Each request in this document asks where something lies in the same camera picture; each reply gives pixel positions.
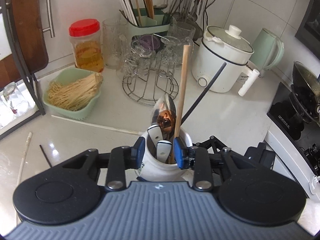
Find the white rice cooker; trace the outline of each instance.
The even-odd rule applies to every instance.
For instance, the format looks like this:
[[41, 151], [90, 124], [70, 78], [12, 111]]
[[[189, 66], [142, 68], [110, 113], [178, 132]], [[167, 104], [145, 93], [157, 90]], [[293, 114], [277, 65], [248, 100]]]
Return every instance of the white rice cooker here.
[[243, 96], [259, 76], [259, 71], [251, 70], [247, 64], [254, 53], [249, 42], [240, 37], [241, 30], [233, 25], [228, 30], [208, 26], [204, 32], [202, 43], [192, 67], [192, 74], [199, 86], [206, 87], [221, 65], [227, 65], [214, 82], [211, 91], [218, 93], [228, 92], [241, 73], [249, 78], [239, 90]]

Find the kitchen countertop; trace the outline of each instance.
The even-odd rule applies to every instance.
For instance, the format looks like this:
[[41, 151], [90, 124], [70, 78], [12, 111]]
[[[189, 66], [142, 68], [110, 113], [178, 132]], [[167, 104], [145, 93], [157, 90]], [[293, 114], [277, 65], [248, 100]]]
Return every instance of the kitchen countertop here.
[[[57, 73], [54, 73], [42, 78], [41, 89], [45, 89], [56, 75]], [[85, 122], [145, 131], [150, 126], [152, 107], [128, 98], [114, 70], [105, 69], [103, 76], [101, 96]], [[271, 124], [266, 113], [279, 82], [273, 72], [267, 72], [264, 78], [257, 79], [244, 97], [237, 93], [241, 88], [239, 83], [227, 93], [209, 91], [182, 128], [189, 133], [193, 142], [202, 142], [214, 135], [234, 151], [244, 155], [248, 147], [256, 147], [265, 138]], [[189, 71], [184, 113], [202, 90]], [[53, 113], [47, 111], [45, 116], [37, 117], [0, 141], [1, 235], [7, 234], [15, 226], [12, 194], [29, 132], [32, 132], [33, 136], [21, 180], [49, 168], [39, 144], [44, 147], [52, 165], [56, 165], [89, 148], [97, 148], [100, 153], [110, 152], [121, 145], [132, 146], [137, 139], [134, 135], [56, 119], [51, 117], [51, 114]], [[131, 172], [128, 180], [134, 177]]]

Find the pot lid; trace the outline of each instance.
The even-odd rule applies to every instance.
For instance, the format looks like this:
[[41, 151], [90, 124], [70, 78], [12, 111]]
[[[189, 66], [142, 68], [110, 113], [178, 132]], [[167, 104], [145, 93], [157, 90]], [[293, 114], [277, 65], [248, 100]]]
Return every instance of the pot lid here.
[[308, 70], [301, 62], [298, 62], [298, 61], [294, 62], [294, 66], [298, 69], [300, 75], [303, 77], [305, 82], [311, 88], [314, 95], [319, 97], [320, 83], [317, 77], [310, 70]]
[[217, 37], [224, 43], [247, 53], [253, 53], [251, 45], [242, 37], [241, 30], [236, 26], [230, 25], [228, 30], [216, 26], [208, 26], [207, 31], [213, 37]]

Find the wok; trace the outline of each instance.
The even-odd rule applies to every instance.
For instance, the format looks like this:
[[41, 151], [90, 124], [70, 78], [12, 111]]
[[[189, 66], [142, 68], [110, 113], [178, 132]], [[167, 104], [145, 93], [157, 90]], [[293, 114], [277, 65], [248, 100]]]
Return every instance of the wok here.
[[302, 63], [293, 64], [293, 88], [299, 101], [307, 108], [313, 118], [319, 119], [320, 82]]

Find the white utensil holder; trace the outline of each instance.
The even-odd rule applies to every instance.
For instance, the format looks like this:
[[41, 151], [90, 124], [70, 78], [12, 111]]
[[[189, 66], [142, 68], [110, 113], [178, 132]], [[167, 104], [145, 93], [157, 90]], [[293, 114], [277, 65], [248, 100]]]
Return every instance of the white utensil holder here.
[[[148, 133], [145, 132], [142, 135], [146, 141], [148, 139]], [[192, 146], [192, 141], [183, 129], [180, 129], [180, 137], [185, 141], [187, 147]], [[137, 170], [137, 175], [147, 181], [165, 182], [165, 181], [181, 181], [181, 176], [187, 170], [181, 170], [177, 164], [165, 164], [154, 158], [147, 146], [143, 156], [141, 167]]]

